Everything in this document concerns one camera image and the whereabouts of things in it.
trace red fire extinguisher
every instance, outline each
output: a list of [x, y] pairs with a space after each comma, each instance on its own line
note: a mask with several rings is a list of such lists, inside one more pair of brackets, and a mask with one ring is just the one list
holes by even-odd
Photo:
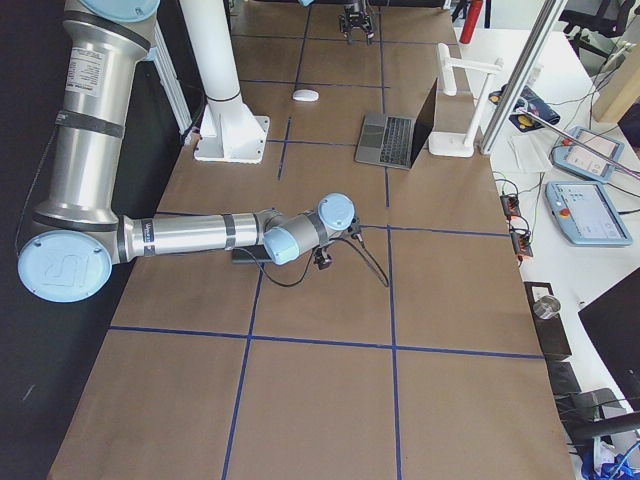
[[467, 19], [464, 21], [464, 27], [460, 35], [460, 43], [469, 43], [471, 41], [478, 17], [480, 16], [480, 10], [482, 10], [482, 4], [483, 0], [471, 0]]

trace laptop touchpad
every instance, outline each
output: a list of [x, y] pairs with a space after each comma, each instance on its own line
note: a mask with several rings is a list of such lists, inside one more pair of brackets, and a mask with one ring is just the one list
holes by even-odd
[[379, 125], [363, 125], [360, 146], [380, 148], [384, 138], [384, 127]]

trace brown table surface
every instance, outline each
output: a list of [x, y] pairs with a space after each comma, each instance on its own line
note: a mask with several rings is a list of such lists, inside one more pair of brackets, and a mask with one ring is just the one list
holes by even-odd
[[[243, 7], [232, 41], [245, 102], [272, 119], [264, 159], [185, 147], [159, 214], [294, 215], [342, 192], [391, 287], [341, 244], [293, 289], [228, 252], [139, 259], [50, 478], [574, 478], [488, 158], [353, 162], [364, 114], [415, 115], [435, 44], [458, 53], [449, 13], [381, 8], [367, 46], [341, 38], [341, 6]], [[458, 84], [437, 128], [466, 130]], [[291, 101], [302, 86], [320, 100]], [[291, 281], [304, 262], [268, 270]]]

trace white desk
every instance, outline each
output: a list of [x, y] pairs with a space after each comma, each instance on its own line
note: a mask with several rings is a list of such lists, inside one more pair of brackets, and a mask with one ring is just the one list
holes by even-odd
[[[460, 50], [465, 59], [485, 62], [494, 62], [498, 56], [504, 59], [504, 71], [495, 82], [497, 90], [508, 81], [528, 35], [529, 32], [522, 30], [476, 30], [472, 42], [460, 45]], [[590, 92], [591, 80], [562, 33], [551, 34], [539, 61], [543, 65], [542, 73], [532, 88], [545, 101], [560, 103], [581, 98]], [[484, 76], [468, 72], [468, 78], [472, 92], [478, 95]], [[562, 118], [559, 127], [567, 129], [575, 125], [588, 126], [589, 99], [578, 108], [579, 103], [553, 107]], [[568, 124], [576, 109], [575, 119]], [[487, 110], [481, 122], [483, 127], [487, 125], [495, 108], [491, 106]], [[612, 124], [599, 124], [595, 121], [592, 123], [592, 129], [597, 132], [604, 132], [612, 127]], [[542, 140], [541, 143], [544, 143], [547, 152], [557, 139], [557, 135], [546, 129], [533, 134]], [[505, 123], [492, 151], [491, 163], [494, 168], [500, 169], [508, 179], [515, 182], [520, 190], [526, 190], [537, 184], [538, 174], [514, 173], [517, 168], [505, 171], [508, 170], [509, 164], [514, 167], [516, 165], [515, 155], [508, 144], [508, 138], [513, 135], [521, 133], [511, 123]], [[626, 144], [621, 163], [636, 170], [640, 169], [640, 162], [621, 131], [616, 128], [608, 135]], [[549, 180], [576, 179], [577, 177], [554, 168], [547, 172], [544, 183]], [[640, 184], [622, 173], [614, 173], [611, 183], [640, 193]], [[509, 186], [506, 186], [505, 190], [510, 191]], [[607, 187], [606, 190], [619, 211], [640, 207], [639, 199], [611, 187]], [[536, 193], [537, 191], [525, 193], [520, 199], [522, 214], [532, 225], [536, 218]], [[625, 248], [573, 246], [558, 229], [542, 192], [537, 205], [537, 221], [532, 244], [534, 258], [525, 261], [520, 269], [525, 281], [549, 282], [555, 296], [560, 300], [561, 317], [573, 352], [570, 361], [581, 388], [590, 391], [609, 387], [619, 396], [622, 394], [584, 331], [578, 311], [640, 267], [640, 215], [627, 215], [623, 220], [635, 239], [633, 245]]]

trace office chair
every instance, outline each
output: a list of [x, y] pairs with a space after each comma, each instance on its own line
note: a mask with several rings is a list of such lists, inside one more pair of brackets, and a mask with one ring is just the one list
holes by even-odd
[[574, 27], [578, 27], [578, 33], [570, 40], [576, 54], [580, 55], [580, 49], [608, 57], [610, 52], [605, 52], [582, 36], [582, 31], [587, 29], [607, 37], [620, 37], [627, 28], [629, 12], [633, 8], [635, 0], [569, 0], [564, 11], [560, 15], [560, 21], [567, 22], [564, 29], [569, 36]]

